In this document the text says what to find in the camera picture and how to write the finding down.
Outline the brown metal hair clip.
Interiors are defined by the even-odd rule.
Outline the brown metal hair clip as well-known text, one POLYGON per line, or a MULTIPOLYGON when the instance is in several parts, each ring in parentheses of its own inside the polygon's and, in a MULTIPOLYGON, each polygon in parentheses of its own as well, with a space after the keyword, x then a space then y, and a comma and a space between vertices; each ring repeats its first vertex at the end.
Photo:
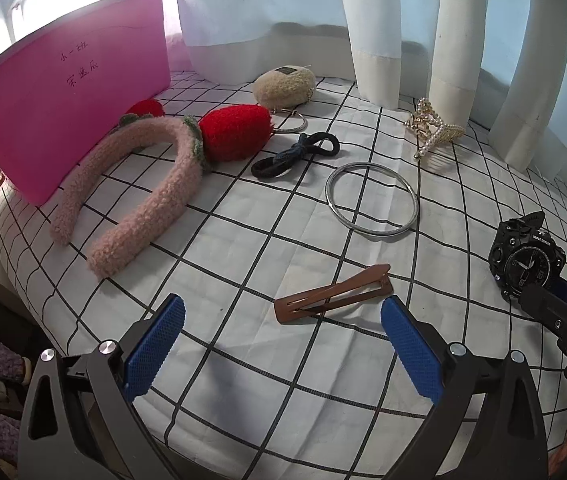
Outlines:
POLYGON ((274 315, 279 323, 285 324, 358 302, 390 296, 393 292, 390 270, 388 263, 377 263, 343 282, 278 298, 274 300, 274 315))

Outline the gold pearl hair claw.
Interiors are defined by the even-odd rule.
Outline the gold pearl hair claw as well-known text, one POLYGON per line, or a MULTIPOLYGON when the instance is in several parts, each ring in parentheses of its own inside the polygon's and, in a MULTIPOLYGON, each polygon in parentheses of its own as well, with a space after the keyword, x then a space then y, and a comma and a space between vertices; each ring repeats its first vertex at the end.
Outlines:
POLYGON ((419 140, 419 148, 413 158, 421 160, 433 148, 453 142, 466 133, 466 128, 443 121, 428 99, 421 98, 404 122, 405 128, 419 140))

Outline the black grid white cloth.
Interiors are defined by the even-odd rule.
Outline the black grid white cloth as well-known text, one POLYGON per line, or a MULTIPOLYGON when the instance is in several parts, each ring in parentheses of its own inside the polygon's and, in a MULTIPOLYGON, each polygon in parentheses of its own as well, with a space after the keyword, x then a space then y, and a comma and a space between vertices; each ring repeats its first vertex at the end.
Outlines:
MULTIPOLYGON (((151 314, 168 294, 187 306, 151 391, 134 405, 167 446, 233 479, 378 479, 425 420, 419 396, 385 338, 376 301, 282 325, 276 298, 338 283, 388 263, 396 294, 419 320, 479 356, 522 351, 541 400, 547 445, 567 436, 567 380, 555 336, 508 304, 489 273, 503 220, 541 210, 567 255, 567 187, 508 167, 469 125, 422 162, 396 110, 361 99, 350 81, 319 81, 302 108, 314 131, 335 134, 331 159, 309 157, 279 179, 248 162, 205 176, 184 215, 106 280, 88 269, 92 242, 164 179, 174 149, 158 144, 105 171, 65 246, 49 224, 55 200, 33 206, 0 190, 0 261, 52 344, 81 354, 151 314), (397 238, 342 226, 325 183, 349 162, 416 170, 420 216, 397 238)), ((567 279, 567 263, 562 272, 567 279)))

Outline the silver metal bangle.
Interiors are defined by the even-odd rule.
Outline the silver metal bangle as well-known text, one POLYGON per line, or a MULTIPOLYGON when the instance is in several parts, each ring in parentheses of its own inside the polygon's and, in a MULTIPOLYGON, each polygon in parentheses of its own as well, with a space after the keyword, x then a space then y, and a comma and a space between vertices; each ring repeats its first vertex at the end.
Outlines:
POLYGON ((420 216, 417 174, 409 166, 349 162, 329 174, 323 194, 342 226, 368 238, 404 236, 420 216))

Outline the white curtain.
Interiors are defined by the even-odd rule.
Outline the white curtain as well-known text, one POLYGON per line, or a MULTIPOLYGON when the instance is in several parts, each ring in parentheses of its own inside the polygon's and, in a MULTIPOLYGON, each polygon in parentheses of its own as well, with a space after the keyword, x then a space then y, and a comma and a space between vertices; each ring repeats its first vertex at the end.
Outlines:
POLYGON ((567 0, 177 0, 192 66, 218 82, 295 63, 368 101, 426 96, 508 164, 567 184, 567 0))

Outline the pink plastic basin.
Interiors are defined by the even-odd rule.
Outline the pink plastic basin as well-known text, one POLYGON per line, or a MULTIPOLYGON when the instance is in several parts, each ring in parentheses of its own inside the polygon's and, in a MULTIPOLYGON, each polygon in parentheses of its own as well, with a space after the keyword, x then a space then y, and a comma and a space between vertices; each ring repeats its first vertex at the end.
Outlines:
POLYGON ((163 0, 100 0, 0 54, 0 170, 33 205, 170 83, 163 0))

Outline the beige plush keychain pouch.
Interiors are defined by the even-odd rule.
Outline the beige plush keychain pouch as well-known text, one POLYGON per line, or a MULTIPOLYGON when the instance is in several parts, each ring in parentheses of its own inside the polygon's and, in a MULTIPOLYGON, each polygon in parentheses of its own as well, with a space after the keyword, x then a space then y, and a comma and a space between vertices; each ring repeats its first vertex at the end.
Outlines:
POLYGON ((307 119, 297 107, 307 104, 316 90, 316 76, 305 66, 283 65, 259 76, 252 84, 255 101, 270 112, 290 113, 301 124, 292 128, 276 128, 279 133, 302 133, 308 127, 307 119))

